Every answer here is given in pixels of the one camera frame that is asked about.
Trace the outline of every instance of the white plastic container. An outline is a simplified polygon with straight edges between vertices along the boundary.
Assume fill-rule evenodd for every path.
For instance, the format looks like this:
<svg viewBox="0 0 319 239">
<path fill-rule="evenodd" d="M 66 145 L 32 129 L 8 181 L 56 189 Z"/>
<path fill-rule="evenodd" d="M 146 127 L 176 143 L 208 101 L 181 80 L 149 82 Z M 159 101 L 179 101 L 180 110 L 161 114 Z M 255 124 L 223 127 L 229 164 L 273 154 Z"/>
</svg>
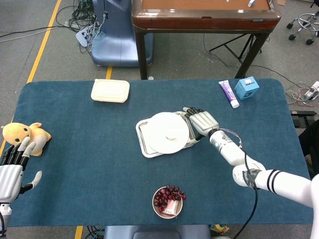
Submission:
<svg viewBox="0 0 319 239">
<path fill-rule="evenodd" d="M 95 79 L 91 98 L 95 101 L 124 103 L 130 91 L 130 83 L 120 80 Z"/>
</svg>

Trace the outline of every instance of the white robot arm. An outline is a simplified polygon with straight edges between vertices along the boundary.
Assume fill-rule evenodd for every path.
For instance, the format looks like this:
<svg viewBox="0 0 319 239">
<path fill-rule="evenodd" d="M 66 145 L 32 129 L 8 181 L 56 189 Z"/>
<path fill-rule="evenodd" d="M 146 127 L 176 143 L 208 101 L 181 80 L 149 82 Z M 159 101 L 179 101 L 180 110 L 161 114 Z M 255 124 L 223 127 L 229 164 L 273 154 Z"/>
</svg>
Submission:
<svg viewBox="0 0 319 239">
<path fill-rule="evenodd" d="M 224 131 L 219 130 L 219 124 L 209 112 L 201 109 L 184 108 L 185 115 L 189 118 L 196 130 L 203 136 L 209 137 L 209 141 L 226 159 L 235 166 L 233 169 L 234 181 L 243 187 L 256 187 L 282 197 L 288 198 L 307 207 L 314 209 L 314 221 L 310 239 L 319 238 L 319 175 L 309 179 L 282 172 L 280 170 L 266 170 L 265 167 L 246 155 Z"/>
<path fill-rule="evenodd" d="M 21 186 L 23 174 L 35 147 L 35 142 L 30 143 L 30 137 L 26 137 L 21 144 L 9 147 L 0 160 L 0 239 L 5 238 L 5 232 L 12 213 L 10 203 L 19 194 L 33 189 L 39 183 L 42 172 L 35 175 L 32 182 Z"/>
</svg>

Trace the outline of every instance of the small blue cube box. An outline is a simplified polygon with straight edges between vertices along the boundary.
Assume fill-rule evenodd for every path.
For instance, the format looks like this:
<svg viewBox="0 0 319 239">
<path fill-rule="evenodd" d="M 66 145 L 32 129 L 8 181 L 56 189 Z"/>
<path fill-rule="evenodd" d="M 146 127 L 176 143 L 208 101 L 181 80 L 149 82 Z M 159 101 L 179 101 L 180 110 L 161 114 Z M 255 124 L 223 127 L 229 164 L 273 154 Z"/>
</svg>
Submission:
<svg viewBox="0 0 319 239">
<path fill-rule="evenodd" d="M 238 81 L 235 92 L 240 100 L 252 97 L 259 89 L 254 77 L 248 77 Z"/>
</svg>

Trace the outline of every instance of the blue tablecloth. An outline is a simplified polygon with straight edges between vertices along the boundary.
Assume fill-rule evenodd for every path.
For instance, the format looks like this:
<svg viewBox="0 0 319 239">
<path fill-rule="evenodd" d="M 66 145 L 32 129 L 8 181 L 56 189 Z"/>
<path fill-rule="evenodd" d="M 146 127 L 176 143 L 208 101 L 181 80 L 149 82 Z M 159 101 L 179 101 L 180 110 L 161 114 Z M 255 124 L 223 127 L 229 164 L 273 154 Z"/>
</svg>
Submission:
<svg viewBox="0 0 319 239">
<path fill-rule="evenodd" d="M 131 81 L 123 104 L 93 101 L 92 81 L 27 84 L 14 121 L 41 122 L 52 140 L 41 157 L 29 161 L 24 183 L 38 170 L 43 177 L 12 204 L 10 226 L 243 224 L 254 191 L 233 181 L 233 167 L 206 138 L 149 159 L 141 153 L 135 126 L 159 112 L 202 108 L 221 127 L 239 133 L 244 149 L 267 169 L 308 177 L 282 85 L 257 81 L 259 91 L 236 109 L 218 80 Z M 236 80 L 230 83 L 234 87 Z M 166 184 L 187 195 L 174 220 L 161 219 L 152 209 L 154 192 Z M 251 223 L 302 224 L 312 216 L 312 209 L 259 190 Z"/>
</svg>

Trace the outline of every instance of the stuffed toy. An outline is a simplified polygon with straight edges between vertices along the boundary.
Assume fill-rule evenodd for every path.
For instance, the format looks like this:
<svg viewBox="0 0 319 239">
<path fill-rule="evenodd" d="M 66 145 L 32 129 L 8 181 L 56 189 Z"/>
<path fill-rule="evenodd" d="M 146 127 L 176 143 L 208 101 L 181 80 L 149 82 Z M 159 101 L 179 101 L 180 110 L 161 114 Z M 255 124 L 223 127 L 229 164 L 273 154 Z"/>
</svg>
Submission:
<svg viewBox="0 0 319 239">
<path fill-rule="evenodd" d="M 41 123 L 33 123 L 30 126 L 22 123 L 9 123 L 1 128 L 4 139 L 13 145 L 21 143 L 25 137 L 29 136 L 30 143 L 36 143 L 31 155 L 40 156 L 45 143 L 51 139 L 51 135 L 40 128 L 41 125 Z"/>
</svg>

